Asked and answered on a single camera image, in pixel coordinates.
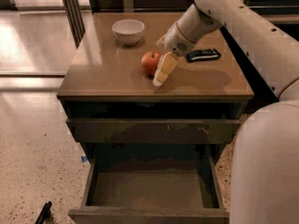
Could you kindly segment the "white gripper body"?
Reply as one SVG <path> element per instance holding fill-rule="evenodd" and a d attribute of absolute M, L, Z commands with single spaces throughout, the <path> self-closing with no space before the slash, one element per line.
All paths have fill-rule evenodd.
<path fill-rule="evenodd" d="M 189 41 L 179 30 L 175 22 L 164 36 L 164 50 L 173 52 L 179 57 L 185 56 L 195 47 L 195 43 Z"/>

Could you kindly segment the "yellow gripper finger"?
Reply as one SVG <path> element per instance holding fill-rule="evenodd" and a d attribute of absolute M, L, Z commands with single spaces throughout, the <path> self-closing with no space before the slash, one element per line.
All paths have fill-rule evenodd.
<path fill-rule="evenodd" d="M 156 42 L 156 46 L 159 47 L 160 49 L 164 49 L 164 39 L 165 39 L 165 36 L 163 35 Z"/>
<path fill-rule="evenodd" d="M 167 52 L 161 56 L 157 70 L 152 81 L 153 85 L 160 87 L 178 65 L 178 56 L 173 52 Z"/>

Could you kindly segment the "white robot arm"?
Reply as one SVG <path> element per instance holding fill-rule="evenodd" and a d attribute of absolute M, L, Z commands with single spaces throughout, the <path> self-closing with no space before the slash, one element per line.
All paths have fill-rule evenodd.
<path fill-rule="evenodd" d="M 162 85 L 204 35 L 224 26 L 277 102 L 242 125 L 232 162 L 230 224 L 299 224 L 299 43 L 242 0 L 194 0 L 159 40 Z"/>

